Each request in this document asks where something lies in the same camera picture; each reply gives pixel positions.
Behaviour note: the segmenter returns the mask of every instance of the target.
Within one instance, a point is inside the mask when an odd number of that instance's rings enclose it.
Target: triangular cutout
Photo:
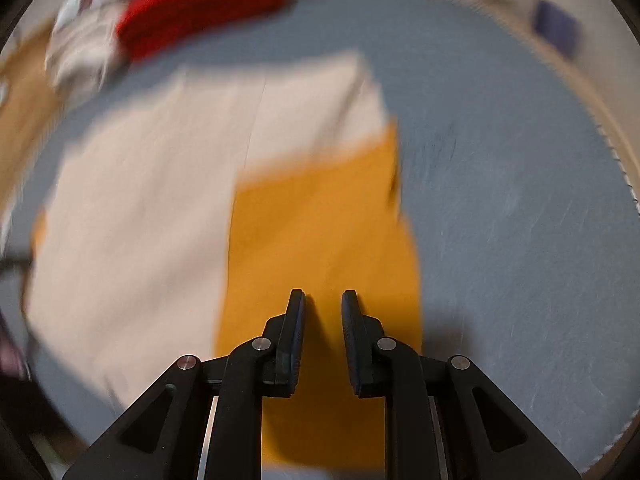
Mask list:
[[[147,409],[122,433],[120,441],[145,453],[153,453],[158,445],[164,420],[174,400],[175,387],[168,384]]]
[[[473,389],[476,406],[491,449],[500,453],[524,444],[527,435],[498,407],[482,388]]]

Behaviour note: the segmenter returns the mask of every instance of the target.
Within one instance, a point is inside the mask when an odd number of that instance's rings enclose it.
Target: orange fabric corner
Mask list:
[[[238,190],[228,289],[216,353],[262,333],[292,288],[307,294],[300,381],[290,399],[264,399],[265,465],[381,470],[384,401],[353,395],[340,318],[353,288],[387,335],[420,350],[418,259],[399,217],[396,136],[346,162],[298,170]]]

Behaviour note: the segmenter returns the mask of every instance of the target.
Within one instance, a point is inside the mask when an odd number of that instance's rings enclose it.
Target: beige and orange cloth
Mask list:
[[[351,390],[340,295],[356,289],[419,349],[396,171],[395,129],[356,53],[184,72],[67,154],[28,319],[94,390],[128,405],[178,356],[224,355],[262,333],[302,288],[300,382],[264,404],[265,464],[380,469],[383,403]]]

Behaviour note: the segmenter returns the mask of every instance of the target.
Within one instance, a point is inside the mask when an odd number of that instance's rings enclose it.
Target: folded red garment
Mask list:
[[[123,50],[140,60],[215,25],[277,10],[286,0],[131,0],[116,33]]]

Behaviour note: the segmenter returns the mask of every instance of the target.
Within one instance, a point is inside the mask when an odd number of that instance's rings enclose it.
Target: pile of clothes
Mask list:
[[[46,55],[70,102],[95,94],[128,62],[206,28],[272,12],[287,0],[66,0]]]

